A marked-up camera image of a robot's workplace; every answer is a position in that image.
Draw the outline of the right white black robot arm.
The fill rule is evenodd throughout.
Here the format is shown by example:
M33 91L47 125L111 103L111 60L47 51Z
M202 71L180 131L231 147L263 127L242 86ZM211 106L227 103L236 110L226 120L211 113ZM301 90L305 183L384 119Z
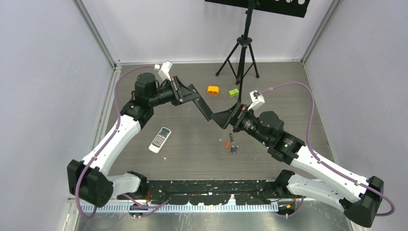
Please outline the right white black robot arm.
M344 213L354 223L371 227L382 202L384 181L376 176L359 176L314 152L309 145L284 131L284 122L273 111L259 116L248 106L235 103L230 109L212 114L222 129L231 125L233 132L245 131L264 146L277 161L312 174L308 180L283 170L275 183L280 197L297 194L319 200Z

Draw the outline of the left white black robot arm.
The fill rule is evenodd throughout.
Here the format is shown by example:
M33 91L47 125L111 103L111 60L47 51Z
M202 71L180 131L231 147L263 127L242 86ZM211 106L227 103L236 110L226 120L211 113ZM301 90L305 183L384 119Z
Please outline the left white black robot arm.
M193 84L185 86L177 76L159 83L153 73L138 75L131 99L100 143L81 161L67 166L69 192L77 200L103 207L111 197L130 193L136 199L147 195L146 177L134 171L109 176L109 171L126 145L147 124L154 107L171 103L178 106L200 99Z

